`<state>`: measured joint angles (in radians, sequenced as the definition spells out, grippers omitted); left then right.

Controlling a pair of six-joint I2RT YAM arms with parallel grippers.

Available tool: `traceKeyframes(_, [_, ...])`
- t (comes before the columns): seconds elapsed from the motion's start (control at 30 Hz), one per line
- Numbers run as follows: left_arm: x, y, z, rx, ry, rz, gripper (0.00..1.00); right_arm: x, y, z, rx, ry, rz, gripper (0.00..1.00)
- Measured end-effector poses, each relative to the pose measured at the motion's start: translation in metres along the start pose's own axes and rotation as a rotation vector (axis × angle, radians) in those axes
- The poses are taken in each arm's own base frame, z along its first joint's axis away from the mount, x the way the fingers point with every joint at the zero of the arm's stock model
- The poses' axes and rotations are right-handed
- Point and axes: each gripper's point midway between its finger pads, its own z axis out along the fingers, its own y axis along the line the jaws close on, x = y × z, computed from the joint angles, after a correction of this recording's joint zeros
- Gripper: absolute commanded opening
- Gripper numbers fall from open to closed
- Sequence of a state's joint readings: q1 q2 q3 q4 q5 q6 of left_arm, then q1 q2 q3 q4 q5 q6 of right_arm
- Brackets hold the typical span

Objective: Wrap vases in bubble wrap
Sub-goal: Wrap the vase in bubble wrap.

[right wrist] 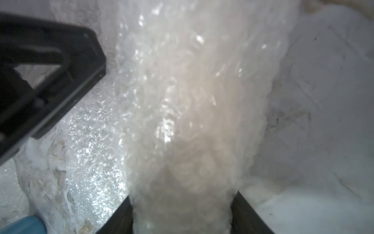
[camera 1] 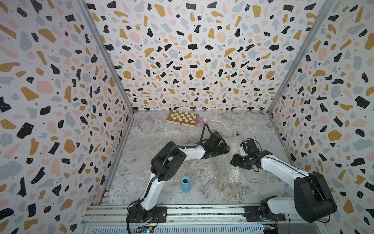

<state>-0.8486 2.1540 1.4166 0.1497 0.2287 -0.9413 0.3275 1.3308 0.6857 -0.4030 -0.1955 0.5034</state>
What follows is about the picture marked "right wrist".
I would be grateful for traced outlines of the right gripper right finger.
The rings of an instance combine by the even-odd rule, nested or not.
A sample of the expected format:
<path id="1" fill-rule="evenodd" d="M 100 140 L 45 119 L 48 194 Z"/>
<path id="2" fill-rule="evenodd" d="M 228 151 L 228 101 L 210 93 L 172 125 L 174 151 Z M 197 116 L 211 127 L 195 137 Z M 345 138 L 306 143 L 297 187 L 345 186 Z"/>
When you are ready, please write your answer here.
<path id="1" fill-rule="evenodd" d="M 231 211 L 231 234 L 274 234 L 240 192 L 231 204 Z"/>

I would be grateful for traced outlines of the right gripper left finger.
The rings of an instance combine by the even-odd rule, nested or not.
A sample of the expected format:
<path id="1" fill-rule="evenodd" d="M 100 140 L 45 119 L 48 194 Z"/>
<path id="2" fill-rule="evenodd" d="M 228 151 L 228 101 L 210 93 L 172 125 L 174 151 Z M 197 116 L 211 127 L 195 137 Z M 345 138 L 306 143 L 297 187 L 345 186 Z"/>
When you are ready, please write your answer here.
<path id="1" fill-rule="evenodd" d="M 133 234 L 133 208 L 127 196 L 97 234 Z"/>

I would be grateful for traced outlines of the clear bubble wrap sheet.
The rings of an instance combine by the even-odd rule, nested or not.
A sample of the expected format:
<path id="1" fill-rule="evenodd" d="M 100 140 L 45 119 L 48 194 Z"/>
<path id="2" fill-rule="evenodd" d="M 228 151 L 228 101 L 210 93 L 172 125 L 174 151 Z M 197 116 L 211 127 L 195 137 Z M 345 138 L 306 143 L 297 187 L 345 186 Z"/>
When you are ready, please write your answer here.
<path id="1" fill-rule="evenodd" d="M 93 29 L 107 75 L 15 158 L 57 234 L 92 234 L 129 197 L 136 234 L 228 234 L 266 128 L 298 1 L 50 1 Z"/>

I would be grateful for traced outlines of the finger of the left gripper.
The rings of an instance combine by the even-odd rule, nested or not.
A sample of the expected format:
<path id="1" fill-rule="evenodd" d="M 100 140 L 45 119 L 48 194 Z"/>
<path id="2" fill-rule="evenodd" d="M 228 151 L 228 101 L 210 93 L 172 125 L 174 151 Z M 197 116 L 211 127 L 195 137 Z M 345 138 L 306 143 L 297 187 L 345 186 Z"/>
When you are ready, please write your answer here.
<path id="1" fill-rule="evenodd" d="M 19 65 L 57 65 L 36 87 Z M 51 130 L 104 76 L 96 33 L 56 21 L 1 13 L 1 163 Z"/>

